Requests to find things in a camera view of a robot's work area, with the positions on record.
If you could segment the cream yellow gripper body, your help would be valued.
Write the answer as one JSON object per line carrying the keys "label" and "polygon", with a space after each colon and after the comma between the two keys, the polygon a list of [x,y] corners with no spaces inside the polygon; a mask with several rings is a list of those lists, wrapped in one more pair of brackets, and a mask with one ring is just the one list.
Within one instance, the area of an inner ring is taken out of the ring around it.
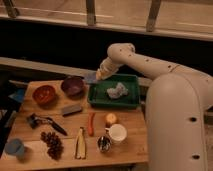
{"label": "cream yellow gripper body", "polygon": [[97,80],[105,80],[118,71],[118,66],[110,58],[106,58],[96,71]]}

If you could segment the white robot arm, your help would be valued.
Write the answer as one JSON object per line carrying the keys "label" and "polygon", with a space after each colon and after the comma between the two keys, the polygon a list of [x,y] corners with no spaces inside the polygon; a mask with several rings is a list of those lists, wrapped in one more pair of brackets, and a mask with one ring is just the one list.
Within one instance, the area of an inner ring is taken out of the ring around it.
{"label": "white robot arm", "polygon": [[213,107],[213,77],[137,54],[131,43],[114,43],[96,78],[104,80],[123,65],[151,80],[145,108],[149,171],[208,171],[204,113]]}

